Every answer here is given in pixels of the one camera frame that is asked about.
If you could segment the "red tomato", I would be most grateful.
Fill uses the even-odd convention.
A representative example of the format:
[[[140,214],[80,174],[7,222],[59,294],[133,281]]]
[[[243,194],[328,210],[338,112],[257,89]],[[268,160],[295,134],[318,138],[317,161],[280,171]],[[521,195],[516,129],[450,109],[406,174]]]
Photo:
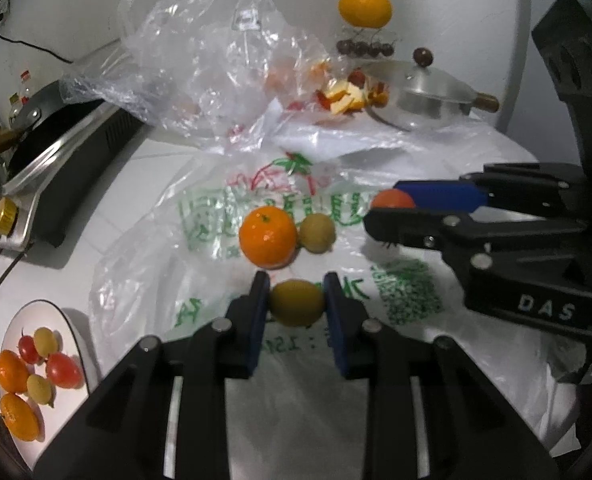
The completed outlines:
[[[371,203],[372,208],[415,208],[414,199],[406,192],[398,188],[377,193]]]
[[[78,388],[83,381],[78,364],[62,352],[54,352],[48,357],[46,377],[54,386],[64,389]]]

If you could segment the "steel pot with lid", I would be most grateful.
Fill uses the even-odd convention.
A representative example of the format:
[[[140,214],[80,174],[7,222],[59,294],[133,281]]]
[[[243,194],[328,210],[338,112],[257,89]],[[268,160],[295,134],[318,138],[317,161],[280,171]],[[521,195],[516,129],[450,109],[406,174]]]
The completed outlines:
[[[362,66],[367,82],[383,86],[385,104],[366,108],[379,122],[403,131],[439,129],[460,122],[473,108],[497,113],[500,102],[433,66],[434,55],[416,48],[412,61],[378,61]]]

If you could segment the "clear crumpled plastic bag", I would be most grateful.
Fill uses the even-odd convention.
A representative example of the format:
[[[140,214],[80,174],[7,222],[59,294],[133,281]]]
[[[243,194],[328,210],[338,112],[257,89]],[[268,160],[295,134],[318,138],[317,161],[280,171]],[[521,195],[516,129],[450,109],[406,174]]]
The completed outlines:
[[[103,100],[203,150],[252,145],[271,105],[313,108],[348,64],[273,0],[120,0],[118,39],[72,63],[69,104]]]

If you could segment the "red cap sauce bottle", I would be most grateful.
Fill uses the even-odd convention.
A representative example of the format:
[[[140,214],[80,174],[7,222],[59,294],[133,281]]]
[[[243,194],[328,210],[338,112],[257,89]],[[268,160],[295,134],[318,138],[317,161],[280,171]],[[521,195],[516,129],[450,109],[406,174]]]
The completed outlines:
[[[31,77],[29,70],[24,70],[20,74],[20,91],[19,99],[23,105],[27,104],[31,97],[34,95],[34,80]]]

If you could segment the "cherry tomato on plate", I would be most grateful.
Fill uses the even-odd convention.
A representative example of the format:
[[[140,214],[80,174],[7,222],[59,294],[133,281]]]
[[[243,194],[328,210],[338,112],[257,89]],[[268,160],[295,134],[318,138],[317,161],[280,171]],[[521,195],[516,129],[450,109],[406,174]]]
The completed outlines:
[[[41,361],[41,356],[34,345],[34,338],[29,335],[22,335],[17,344],[18,354],[22,360],[29,364],[38,364]]]

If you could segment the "clear condiment bottle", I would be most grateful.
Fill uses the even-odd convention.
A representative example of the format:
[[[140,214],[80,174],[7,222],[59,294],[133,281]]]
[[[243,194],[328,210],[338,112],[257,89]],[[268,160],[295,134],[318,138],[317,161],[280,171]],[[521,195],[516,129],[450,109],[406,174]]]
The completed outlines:
[[[17,116],[23,108],[23,103],[17,93],[14,93],[8,99],[10,101],[10,112],[8,113],[8,123],[13,125]]]

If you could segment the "large orange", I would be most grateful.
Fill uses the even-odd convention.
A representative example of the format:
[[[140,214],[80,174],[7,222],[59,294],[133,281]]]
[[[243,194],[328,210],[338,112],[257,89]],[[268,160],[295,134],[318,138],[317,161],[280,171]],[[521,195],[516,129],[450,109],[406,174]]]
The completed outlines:
[[[0,414],[8,431],[19,440],[30,442],[40,437],[40,422],[34,410],[15,393],[0,399]]]

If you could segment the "induction cooker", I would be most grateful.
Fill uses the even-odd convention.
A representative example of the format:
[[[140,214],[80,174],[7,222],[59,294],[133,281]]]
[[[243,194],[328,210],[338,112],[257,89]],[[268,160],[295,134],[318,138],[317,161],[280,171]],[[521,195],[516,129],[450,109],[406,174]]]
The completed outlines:
[[[103,101],[19,174],[8,175],[0,191],[0,249],[61,246],[96,180],[141,126],[138,118]]]

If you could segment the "box of dark fruits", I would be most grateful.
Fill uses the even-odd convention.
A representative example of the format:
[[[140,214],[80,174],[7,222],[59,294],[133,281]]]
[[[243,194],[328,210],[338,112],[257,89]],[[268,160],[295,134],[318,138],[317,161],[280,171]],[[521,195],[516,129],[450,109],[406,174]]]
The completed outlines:
[[[339,54],[354,58],[391,58],[395,53],[391,42],[342,39],[336,42],[335,47]]]

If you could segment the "medium orange on bag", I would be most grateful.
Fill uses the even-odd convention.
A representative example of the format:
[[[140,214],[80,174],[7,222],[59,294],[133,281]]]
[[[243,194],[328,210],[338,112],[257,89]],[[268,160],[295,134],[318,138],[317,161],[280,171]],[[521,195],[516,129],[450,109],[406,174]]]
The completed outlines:
[[[244,256],[261,269],[287,266],[293,259],[298,232],[292,217],[275,206],[251,211],[238,229],[238,242]]]

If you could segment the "white round plate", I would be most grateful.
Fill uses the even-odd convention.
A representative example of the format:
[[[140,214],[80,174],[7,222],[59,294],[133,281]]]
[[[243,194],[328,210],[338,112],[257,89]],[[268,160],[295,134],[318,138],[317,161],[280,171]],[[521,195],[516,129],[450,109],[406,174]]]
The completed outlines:
[[[29,468],[36,466],[39,457],[51,441],[98,385],[98,374],[96,374],[94,363],[80,333],[75,329],[74,324],[64,311],[51,301],[32,300],[20,308],[6,329],[2,339],[1,351],[11,350],[19,356],[17,349],[19,338],[22,335],[29,335],[34,338],[34,331],[39,327],[47,327],[54,331],[60,346],[57,352],[70,356],[78,364],[82,371],[83,381],[75,389],[60,388],[54,386],[51,382],[54,389],[52,406],[34,403],[28,396],[27,391],[25,393],[15,393],[30,405],[40,422],[41,432],[37,440],[25,442],[13,437],[10,433],[20,457]],[[29,376],[38,374],[48,379],[46,377],[47,360],[41,358],[41,361],[34,365],[24,362],[29,370]],[[5,393],[9,392],[0,387],[0,399]]]

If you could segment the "orange on rack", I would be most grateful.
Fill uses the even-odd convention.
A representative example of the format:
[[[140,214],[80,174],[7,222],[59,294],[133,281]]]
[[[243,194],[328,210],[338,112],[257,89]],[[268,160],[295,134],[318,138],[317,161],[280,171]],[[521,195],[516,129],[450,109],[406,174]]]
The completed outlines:
[[[394,10],[390,0],[338,0],[338,12],[351,26],[380,29],[390,22]]]

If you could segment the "printed flat plastic bag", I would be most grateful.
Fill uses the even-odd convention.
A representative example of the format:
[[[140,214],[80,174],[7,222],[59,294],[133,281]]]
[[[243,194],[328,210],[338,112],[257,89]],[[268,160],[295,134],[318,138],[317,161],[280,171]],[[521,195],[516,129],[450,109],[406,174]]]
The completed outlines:
[[[328,129],[284,122],[264,146],[230,156],[192,151],[153,209],[105,253],[90,291],[91,337],[108,372],[143,336],[189,336],[249,289],[255,267],[238,228],[273,205],[294,220],[335,223],[324,254],[301,250],[273,283],[339,276],[344,292],[406,336],[453,337],[553,455],[575,451],[576,391],[554,380],[574,344],[488,318],[462,304],[456,277],[427,250],[366,236],[373,196],[400,179],[454,179],[487,162],[527,162],[520,145],[482,122],[403,133],[378,125]],[[339,377],[325,322],[271,323],[252,379],[228,385],[237,479],[355,479],[362,462],[366,384]]]

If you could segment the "small orange on plate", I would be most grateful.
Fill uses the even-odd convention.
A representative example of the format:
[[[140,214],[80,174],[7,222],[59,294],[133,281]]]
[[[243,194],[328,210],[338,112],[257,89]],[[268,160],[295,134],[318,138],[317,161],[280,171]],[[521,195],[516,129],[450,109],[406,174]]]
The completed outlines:
[[[24,361],[11,350],[0,352],[0,387],[9,393],[25,393],[29,370]]]

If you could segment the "yellow-green round fruit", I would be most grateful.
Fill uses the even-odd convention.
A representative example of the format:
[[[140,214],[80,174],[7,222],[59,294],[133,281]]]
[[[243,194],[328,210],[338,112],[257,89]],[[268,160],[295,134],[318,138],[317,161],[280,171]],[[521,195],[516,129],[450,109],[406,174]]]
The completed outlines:
[[[57,336],[53,330],[47,327],[39,327],[34,331],[34,348],[40,358],[46,360],[51,354],[58,351]]]

